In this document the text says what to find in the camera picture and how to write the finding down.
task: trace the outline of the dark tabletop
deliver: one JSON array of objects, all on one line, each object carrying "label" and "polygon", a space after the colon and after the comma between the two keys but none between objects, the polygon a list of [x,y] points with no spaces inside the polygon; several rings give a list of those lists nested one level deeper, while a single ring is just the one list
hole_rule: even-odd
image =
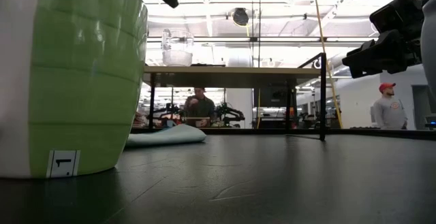
[{"label": "dark tabletop", "polygon": [[210,135],[115,169],[0,180],[0,223],[435,223],[436,142]]}]

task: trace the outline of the shelf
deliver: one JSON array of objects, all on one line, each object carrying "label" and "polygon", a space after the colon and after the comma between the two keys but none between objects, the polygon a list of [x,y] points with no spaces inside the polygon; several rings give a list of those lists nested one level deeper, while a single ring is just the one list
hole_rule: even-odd
[{"label": "shelf", "polygon": [[319,69],[254,67],[144,67],[143,81],[150,84],[156,74],[156,86],[260,88],[291,86],[320,76]]}]

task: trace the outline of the cloth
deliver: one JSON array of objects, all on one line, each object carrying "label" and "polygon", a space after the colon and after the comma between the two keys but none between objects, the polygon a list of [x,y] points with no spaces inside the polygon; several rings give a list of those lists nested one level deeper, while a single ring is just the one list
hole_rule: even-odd
[{"label": "cloth", "polygon": [[407,121],[403,104],[394,97],[382,97],[374,103],[374,117],[382,129],[402,129]]},{"label": "cloth", "polygon": [[[190,105],[189,102],[192,99],[197,99],[198,103]],[[205,118],[205,117],[214,117],[215,104],[213,101],[207,97],[204,99],[198,99],[195,95],[190,96],[186,99],[184,110],[187,113],[187,117],[191,118]]]},{"label": "cloth", "polygon": [[202,142],[206,134],[189,125],[177,125],[155,133],[130,134],[125,147]]}]

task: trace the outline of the clear plastic container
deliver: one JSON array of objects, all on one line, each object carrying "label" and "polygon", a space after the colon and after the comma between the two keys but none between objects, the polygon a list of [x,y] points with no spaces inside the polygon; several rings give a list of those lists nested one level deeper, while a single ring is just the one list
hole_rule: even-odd
[{"label": "clear plastic container", "polygon": [[162,33],[162,56],[166,66],[192,64],[193,34],[183,30],[165,29]]}]

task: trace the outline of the green bucket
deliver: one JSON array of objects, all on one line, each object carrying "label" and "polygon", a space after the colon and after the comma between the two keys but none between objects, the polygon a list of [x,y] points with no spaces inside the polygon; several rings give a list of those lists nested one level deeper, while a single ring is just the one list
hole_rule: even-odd
[{"label": "green bucket", "polygon": [[147,33],[142,0],[8,3],[0,7],[0,17],[9,15],[0,38],[11,39],[0,47],[6,53],[0,177],[68,177],[114,167],[140,92]]}]

